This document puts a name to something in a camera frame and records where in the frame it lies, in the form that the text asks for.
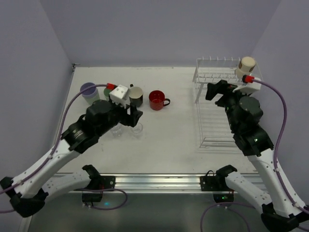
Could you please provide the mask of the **tall green cup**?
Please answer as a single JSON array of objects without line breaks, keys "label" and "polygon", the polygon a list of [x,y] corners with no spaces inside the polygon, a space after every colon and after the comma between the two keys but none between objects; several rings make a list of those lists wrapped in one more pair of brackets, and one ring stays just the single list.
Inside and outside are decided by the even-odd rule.
[{"label": "tall green cup", "polygon": [[110,98],[109,94],[110,94],[111,91],[112,90],[107,88],[107,87],[104,89],[103,94],[104,94],[105,100],[107,100],[107,101],[109,100],[109,98]]}]

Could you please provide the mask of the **black mug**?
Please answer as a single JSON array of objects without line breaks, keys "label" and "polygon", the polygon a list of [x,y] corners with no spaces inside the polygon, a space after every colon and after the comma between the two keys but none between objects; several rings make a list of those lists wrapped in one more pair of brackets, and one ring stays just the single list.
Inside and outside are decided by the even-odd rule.
[{"label": "black mug", "polygon": [[140,87],[130,84],[129,100],[130,103],[134,104],[136,107],[141,107],[143,104],[143,90]]}]

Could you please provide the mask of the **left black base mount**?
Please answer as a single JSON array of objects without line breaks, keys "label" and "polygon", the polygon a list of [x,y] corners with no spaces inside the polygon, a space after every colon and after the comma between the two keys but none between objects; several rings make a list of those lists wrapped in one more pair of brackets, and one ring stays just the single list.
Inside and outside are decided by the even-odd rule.
[{"label": "left black base mount", "polygon": [[[85,187],[87,190],[102,190],[112,189],[115,187],[115,176],[101,176],[99,179],[91,180]],[[103,198],[103,192],[90,192],[86,191],[82,193],[82,202],[87,205],[94,206],[101,202]]]}]

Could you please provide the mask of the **red mug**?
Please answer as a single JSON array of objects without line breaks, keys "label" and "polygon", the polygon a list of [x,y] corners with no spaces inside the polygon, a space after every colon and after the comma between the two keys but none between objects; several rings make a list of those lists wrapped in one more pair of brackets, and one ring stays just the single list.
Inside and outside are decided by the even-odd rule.
[{"label": "red mug", "polygon": [[149,94],[150,108],[156,111],[163,109],[170,104],[170,99],[165,97],[165,94],[160,90],[154,90]]}]

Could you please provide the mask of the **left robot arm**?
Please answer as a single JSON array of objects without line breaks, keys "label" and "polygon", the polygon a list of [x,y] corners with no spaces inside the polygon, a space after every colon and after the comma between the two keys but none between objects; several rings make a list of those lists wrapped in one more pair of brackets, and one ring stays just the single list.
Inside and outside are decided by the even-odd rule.
[{"label": "left robot arm", "polygon": [[10,198],[12,211],[27,218],[39,212],[47,201],[69,191],[98,191],[103,185],[102,177],[93,165],[85,165],[79,172],[58,180],[52,180],[52,177],[97,144],[99,138],[116,125],[136,126],[142,114],[134,104],[122,107],[106,100],[95,101],[35,164],[18,176],[4,177],[0,181],[4,193]]}]

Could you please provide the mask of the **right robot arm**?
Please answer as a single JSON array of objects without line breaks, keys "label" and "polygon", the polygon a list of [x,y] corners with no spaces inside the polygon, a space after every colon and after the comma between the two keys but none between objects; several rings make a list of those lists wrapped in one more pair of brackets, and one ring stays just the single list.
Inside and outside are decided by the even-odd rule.
[{"label": "right robot arm", "polygon": [[259,101],[225,80],[208,83],[206,99],[217,94],[216,105],[224,108],[233,139],[260,175],[266,190],[249,182],[231,165],[216,171],[216,178],[235,190],[260,214],[270,232],[290,232],[309,219],[309,207],[287,179],[267,132],[259,125],[263,111]]}]

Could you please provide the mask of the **clear glass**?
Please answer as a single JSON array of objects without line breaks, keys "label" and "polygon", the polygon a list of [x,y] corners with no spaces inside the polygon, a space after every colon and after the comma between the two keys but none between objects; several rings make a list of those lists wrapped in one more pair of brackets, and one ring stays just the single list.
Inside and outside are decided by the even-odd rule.
[{"label": "clear glass", "polygon": [[143,125],[141,123],[137,123],[136,126],[131,128],[131,132],[135,137],[141,136],[143,132]]},{"label": "clear glass", "polygon": [[122,124],[117,124],[116,126],[114,126],[113,128],[110,129],[110,132],[113,135],[113,137],[121,136],[123,134]]}]

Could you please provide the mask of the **cream cup with brown band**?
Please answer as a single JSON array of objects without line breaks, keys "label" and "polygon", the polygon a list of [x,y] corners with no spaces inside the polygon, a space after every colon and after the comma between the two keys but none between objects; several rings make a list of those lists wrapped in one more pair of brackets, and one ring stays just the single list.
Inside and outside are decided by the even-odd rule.
[{"label": "cream cup with brown band", "polygon": [[249,75],[252,73],[255,66],[256,61],[254,58],[249,56],[243,57],[235,69],[235,75],[238,79],[241,79],[243,75]]}]

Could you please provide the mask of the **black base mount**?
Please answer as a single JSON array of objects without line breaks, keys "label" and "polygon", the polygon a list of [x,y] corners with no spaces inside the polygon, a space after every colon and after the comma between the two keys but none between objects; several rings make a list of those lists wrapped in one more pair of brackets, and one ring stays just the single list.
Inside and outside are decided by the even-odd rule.
[{"label": "black base mount", "polygon": [[213,170],[199,177],[201,191],[212,192],[216,203],[231,203],[234,201],[234,191],[230,189],[225,179],[217,175]]},{"label": "black base mount", "polygon": [[[115,176],[101,176],[99,179],[91,180],[85,187],[87,190],[102,190],[112,189],[115,187]],[[103,198],[103,192],[90,192],[86,191],[82,193],[82,202],[87,205],[94,206],[101,202]]]}]

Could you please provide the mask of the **purple cup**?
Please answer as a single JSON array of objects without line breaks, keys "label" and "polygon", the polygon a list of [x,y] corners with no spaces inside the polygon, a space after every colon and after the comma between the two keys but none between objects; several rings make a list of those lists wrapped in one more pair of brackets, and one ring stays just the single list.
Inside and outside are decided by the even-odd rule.
[{"label": "purple cup", "polygon": [[92,82],[87,82],[80,87],[80,91],[83,91],[82,97],[89,105],[92,105],[95,101],[100,100],[98,89],[96,87],[91,87],[94,85],[95,84]]}]

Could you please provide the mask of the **aluminium rail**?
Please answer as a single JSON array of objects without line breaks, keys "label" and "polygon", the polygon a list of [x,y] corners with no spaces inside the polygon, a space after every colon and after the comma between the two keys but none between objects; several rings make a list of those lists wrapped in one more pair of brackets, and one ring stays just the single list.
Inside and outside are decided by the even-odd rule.
[{"label": "aluminium rail", "polygon": [[[133,193],[200,193],[199,177],[203,174],[102,174],[115,176],[115,189]],[[43,186],[44,191],[69,191],[84,188],[90,183],[85,171],[57,174]]]}]

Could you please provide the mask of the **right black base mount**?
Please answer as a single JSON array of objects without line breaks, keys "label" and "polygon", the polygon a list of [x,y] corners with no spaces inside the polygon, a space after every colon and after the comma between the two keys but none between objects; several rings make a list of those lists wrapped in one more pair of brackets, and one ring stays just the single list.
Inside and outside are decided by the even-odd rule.
[{"label": "right black base mount", "polygon": [[212,192],[216,203],[231,203],[234,201],[234,191],[230,189],[225,179],[217,175],[213,170],[199,177],[201,191]]}]

